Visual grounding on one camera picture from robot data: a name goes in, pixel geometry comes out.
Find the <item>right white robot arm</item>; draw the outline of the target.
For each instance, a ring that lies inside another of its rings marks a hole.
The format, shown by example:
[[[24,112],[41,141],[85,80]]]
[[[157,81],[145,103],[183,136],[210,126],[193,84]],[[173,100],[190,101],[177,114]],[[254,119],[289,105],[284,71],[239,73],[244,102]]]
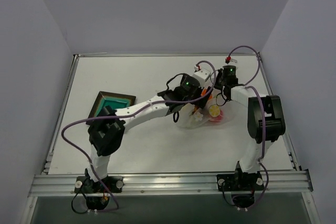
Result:
[[[277,95],[261,94],[251,85],[238,82],[236,67],[223,66],[215,79],[225,101],[234,101],[247,108],[247,130],[252,138],[242,158],[237,162],[233,182],[244,189],[256,177],[268,149],[284,135],[285,119],[281,99]]]

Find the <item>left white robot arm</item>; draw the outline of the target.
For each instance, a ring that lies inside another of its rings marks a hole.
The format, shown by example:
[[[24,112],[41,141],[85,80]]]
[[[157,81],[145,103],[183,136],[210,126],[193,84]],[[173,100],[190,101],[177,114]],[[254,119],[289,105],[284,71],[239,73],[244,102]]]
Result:
[[[151,99],[123,109],[106,106],[98,117],[117,116],[116,119],[94,120],[88,133],[91,144],[91,161],[86,171],[87,186],[94,192],[105,188],[108,163],[112,153],[121,146],[123,135],[129,129],[151,119],[179,112],[187,104],[203,108],[207,98],[200,98],[210,74],[204,70],[191,76],[182,74],[180,85],[174,90],[166,89]]]

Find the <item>translucent plastic bag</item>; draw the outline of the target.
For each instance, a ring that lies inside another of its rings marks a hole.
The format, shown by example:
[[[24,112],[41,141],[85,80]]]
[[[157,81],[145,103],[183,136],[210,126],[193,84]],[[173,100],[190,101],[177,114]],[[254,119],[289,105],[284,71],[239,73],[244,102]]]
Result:
[[[225,102],[220,91],[212,92],[213,98],[208,100],[205,108],[201,109],[192,104],[187,104],[174,116],[175,124],[183,129],[196,129],[203,126],[223,125],[232,121],[238,114],[235,103]],[[211,117],[219,115],[222,110],[224,119],[220,123],[210,122]]]

